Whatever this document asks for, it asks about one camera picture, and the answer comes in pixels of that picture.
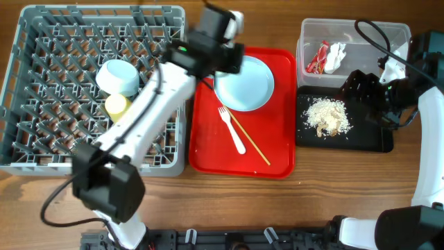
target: red tray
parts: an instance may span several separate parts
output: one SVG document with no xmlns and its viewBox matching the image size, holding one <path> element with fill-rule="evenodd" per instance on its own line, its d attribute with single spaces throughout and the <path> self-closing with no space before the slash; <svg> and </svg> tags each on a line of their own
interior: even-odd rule
<svg viewBox="0 0 444 250">
<path fill-rule="evenodd" d="M 270 100 L 251 112 L 231 110 L 251 139 L 268 158 L 268 166 L 232 120 L 246 153 L 237 153 L 217 108 L 215 93 L 199 84 L 194 101 L 189 161 L 194 169 L 213 174 L 285 178 L 294 168 L 296 154 L 296 60 L 281 49 L 246 48 L 246 55 L 268 65 L 275 79 Z"/>
</svg>

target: wooden chopstick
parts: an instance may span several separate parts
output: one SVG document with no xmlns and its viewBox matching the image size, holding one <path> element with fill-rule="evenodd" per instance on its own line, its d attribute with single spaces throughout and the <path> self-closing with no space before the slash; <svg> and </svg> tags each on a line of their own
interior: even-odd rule
<svg viewBox="0 0 444 250">
<path fill-rule="evenodd" d="M 255 144 L 255 142 L 253 142 L 253 140 L 251 139 L 251 137 L 247 134 L 247 132 L 245 131 L 245 129 L 242 127 L 242 125 L 237 121 L 236 117 L 234 117 L 234 115 L 231 113 L 231 111 L 224 105 L 223 106 L 226 110 L 228 110 L 228 112 L 230 113 L 231 118 L 236 122 L 237 126 L 239 126 L 239 128 L 242 130 L 242 132 L 244 132 L 244 135 L 250 140 L 251 144 L 254 146 L 254 148 L 257 150 L 257 152 L 259 153 L 259 155 L 262 156 L 262 158 L 265 160 L 266 164 L 269 166 L 271 165 L 271 163 L 267 160 L 267 158 L 264 156 L 264 154 L 262 153 L 262 151 L 257 147 L 257 145 Z"/>
</svg>

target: light blue plate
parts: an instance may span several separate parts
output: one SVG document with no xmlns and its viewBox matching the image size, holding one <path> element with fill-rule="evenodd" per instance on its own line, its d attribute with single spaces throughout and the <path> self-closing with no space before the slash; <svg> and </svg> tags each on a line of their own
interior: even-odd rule
<svg viewBox="0 0 444 250">
<path fill-rule="evenodd" d="M 216 74 L 214 91 L 223 105 L 236 111 L 262 107 L 273 94 L 273 73 L 261 60 L 244 56 L 239 74 Z"/>
</svg>

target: white plastic fork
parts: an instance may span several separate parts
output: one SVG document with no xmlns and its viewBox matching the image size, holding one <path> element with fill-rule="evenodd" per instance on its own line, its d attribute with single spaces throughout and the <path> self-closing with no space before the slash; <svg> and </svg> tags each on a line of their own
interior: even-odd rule
<svg viewBox="0 0 444 250">
<path fill-rule="evenodd" d="M 219 114 L 221 115 L 222 121 L 224 121 L 228 129 L 230 130 L 231 137 L 233 138 L 234 145 L 236 145 L 236 149 L 240 154 L 245 154 L 246 149 L 244 144 L 241 141 L 241 138 L 237 135 L 235 129 L 233 128 L 233 125 L 231 124 L 231 116 L 230 113 L 225 109 L 225 107 L 218 108 Z"/>
</svg>

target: dish rack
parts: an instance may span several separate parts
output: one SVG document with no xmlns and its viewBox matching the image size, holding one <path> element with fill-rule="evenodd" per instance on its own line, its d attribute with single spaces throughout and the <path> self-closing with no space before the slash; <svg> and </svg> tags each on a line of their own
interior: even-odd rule
<svg viewBox="0 0 444 250">
<path fill-rule="evenodd" d="M 64 176 L 81 143 L 112 125 L 95 81 L 110 59 L 132 63 L 140 89 L 154 60 L 185 39 L 180 6 L 27 6 L 22 10 L 0 96 L 0 169 Z M 149 41 L 144 47 L 142 39 Z M 145 155 L 142 176 L 177 176 L 185 166 L 185 104 Z"/>
</svg>

